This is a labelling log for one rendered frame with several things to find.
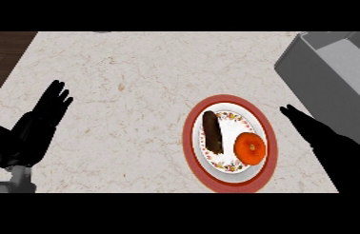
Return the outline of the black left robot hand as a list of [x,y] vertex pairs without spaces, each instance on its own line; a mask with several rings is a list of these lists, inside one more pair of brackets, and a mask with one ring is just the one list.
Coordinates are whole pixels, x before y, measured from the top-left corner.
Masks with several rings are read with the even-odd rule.
[[74,98],[65,83],[55,80],[31,111],[18,119],[12,129],[0,126],[0,167],[35,165],[50,145],[56,127]]

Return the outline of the red round placemat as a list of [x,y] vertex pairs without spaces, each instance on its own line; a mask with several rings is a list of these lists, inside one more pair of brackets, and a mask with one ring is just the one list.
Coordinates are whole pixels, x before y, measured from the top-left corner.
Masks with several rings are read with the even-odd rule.
[[[224,153],[220,160],[205,147],[202,114],[220,115]],[[233,154],[235,140],[252,132],[266,145],[266,155],[255,166],[243,164]],[[277,165],[277,140],[269,120],[245,99],[220,94],[205,98],[193,107],[183,126],[183,151],[193,175],[215,192],[257,192],[271,178]]]

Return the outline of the grey cardboard box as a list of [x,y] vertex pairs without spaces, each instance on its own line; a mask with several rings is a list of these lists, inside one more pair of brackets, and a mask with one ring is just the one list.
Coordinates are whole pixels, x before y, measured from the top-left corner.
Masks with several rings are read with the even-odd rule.
[[299,32],[274,70],[314,118],[360,144],[360,31]]

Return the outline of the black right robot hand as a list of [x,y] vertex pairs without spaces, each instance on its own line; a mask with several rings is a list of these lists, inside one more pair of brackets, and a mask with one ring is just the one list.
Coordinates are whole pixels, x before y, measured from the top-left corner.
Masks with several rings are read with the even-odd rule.
[[280,107],[341,193],[360,191],[360,145],[292,105]]

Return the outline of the white floral plate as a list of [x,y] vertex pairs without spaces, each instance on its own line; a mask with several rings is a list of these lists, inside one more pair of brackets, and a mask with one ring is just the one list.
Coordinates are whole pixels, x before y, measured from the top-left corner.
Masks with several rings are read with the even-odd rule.
[[[215,154],[205,148],[205,135],[202,127],[202,114],[211,110],[218,117],[218,123],[223,134],[223,154]],[[257,134],[264,143],[267,143],[263,125],[255,115],[248,109],[233,103],[217,103],[207,106],[195,118],[192,141],[195,157],[205,172],[226,183],[238,184],[249,181],[263,169],[266,160],[255,166],[243,164],[236,158],[233,144],[240,133],[251,132]]]

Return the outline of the orange round squash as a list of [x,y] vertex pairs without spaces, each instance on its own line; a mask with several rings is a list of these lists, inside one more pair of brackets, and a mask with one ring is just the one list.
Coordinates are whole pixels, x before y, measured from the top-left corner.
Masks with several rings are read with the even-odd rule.
[[240,133],[235,140],[233,152],[243,164],[255,166],[266,156],[266,144],[260,136],[251,132]]

